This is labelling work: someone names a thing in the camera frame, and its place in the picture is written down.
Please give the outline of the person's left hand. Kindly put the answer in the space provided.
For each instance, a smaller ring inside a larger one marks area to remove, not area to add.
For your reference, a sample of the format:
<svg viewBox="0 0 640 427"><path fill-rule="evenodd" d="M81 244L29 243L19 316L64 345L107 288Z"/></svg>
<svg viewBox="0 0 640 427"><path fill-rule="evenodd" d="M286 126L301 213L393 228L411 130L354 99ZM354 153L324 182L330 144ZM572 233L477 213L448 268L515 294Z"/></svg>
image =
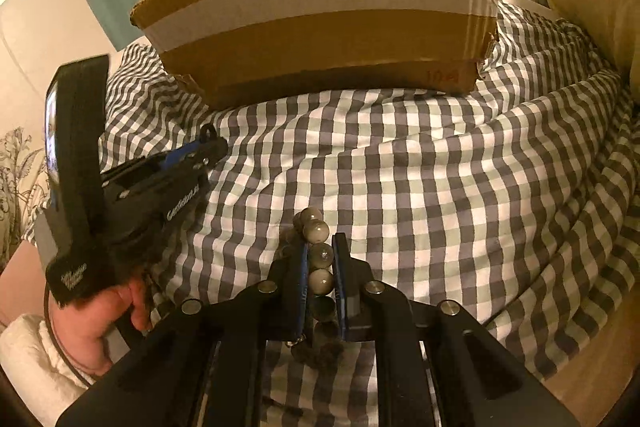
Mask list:
<svg viewBox="0 0 640 427"><path fill-rule="evenodd" d="M47 311L53 336L70 364L91 376L102 376L113 366L104 337L118 319L128 315L138 332L151 327L146 285L140 273L88 300L64 307L52 301Z"/></svg>

